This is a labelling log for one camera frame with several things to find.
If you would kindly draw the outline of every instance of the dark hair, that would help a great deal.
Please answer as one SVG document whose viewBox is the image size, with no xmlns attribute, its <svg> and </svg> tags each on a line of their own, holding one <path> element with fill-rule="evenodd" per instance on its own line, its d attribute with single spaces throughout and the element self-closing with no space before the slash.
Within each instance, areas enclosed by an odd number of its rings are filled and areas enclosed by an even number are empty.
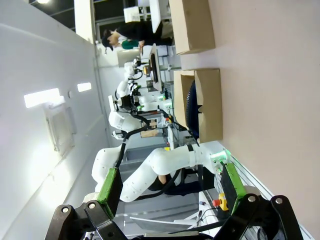
<svg viewBox="0 0 320 240">
<path fill-rule="evenodd" d="M 103 37 L 101 39 L 101 43 L 105 48 L 110 48 L 113 51 L 114 48 L 112 45 L 110 45 L 109 40 L 108 40 L 108 37 L 110 37 L 110 36 L 111 36 L 111 32 L 108 29 L 104 30 Z"/>
</svg>

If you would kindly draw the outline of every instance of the red button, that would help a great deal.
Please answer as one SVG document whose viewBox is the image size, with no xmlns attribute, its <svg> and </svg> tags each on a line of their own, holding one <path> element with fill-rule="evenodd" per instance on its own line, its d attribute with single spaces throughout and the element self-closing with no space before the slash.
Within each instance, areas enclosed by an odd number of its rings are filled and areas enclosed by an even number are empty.
<svg viewBox="0 0 320 240">
<path fill-rule="evenodd" d="M 220 199 L 215 199 L 212 201 L 213 206 L 218 207 L 221 204 L 221 200 Z"/>
</svg>

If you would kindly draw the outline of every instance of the green light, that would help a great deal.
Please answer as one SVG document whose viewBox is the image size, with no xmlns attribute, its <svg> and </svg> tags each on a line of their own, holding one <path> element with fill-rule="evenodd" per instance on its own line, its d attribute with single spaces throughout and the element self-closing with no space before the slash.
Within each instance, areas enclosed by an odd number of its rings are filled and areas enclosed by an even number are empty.
<svg viewBox="0 0 320 240">
<path fill-rule="evenodd" d="M 225 151 L 221 151 L 221 152 L 211 154 L 210 158 L 211 159 L 220 159 L 220 158 L 227 159 L 227 154 Z"/>
</svg>

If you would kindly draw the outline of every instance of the cardboard box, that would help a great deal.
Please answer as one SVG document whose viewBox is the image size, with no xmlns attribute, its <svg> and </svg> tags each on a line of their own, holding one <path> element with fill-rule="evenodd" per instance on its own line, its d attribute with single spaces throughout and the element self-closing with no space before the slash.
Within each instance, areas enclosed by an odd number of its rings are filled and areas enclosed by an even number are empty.
<svg viewBox="0 0 320 240">
<path fill-rule="evenodd" d="M 199 140 L 206 143 L 223 139 L 222 94 L 219 69 L 174 72 L 174 115 L 187 127 L 186 108 L 189 89 L 195 81 L 199 108 Z"/>
<path fill-rule="evenodd" d="M 208 0 L 170 0 L 169 4 L 177 54 L 216 47 Z"/>
</svg>

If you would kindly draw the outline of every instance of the ceiling light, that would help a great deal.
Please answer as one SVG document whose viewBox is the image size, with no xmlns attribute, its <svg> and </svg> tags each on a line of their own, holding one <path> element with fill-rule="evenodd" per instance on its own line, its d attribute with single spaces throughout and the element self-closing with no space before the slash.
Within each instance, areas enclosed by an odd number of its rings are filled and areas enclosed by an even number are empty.
<svg viewBox="0 0 320 240">
<path fill-rule="evenodd" d="M 78 91 L 84 92 L 91 89 L 91 82 L 80 83 L 78 84 Z"/>
<path fill-rule="evenodd" d="M 47 4 L 50 0 L 36 0 L 39 4 Z"/>
<path fill-rule="evenodd" d="M 38 91 L 35 93 L 24 95 L 25 106 L 27 108 L 31 108 L 47 102 L 56 102 L 60 98 L 61 96 L 58 88 L 53 88 L 45 91 Z"/>
</svg>

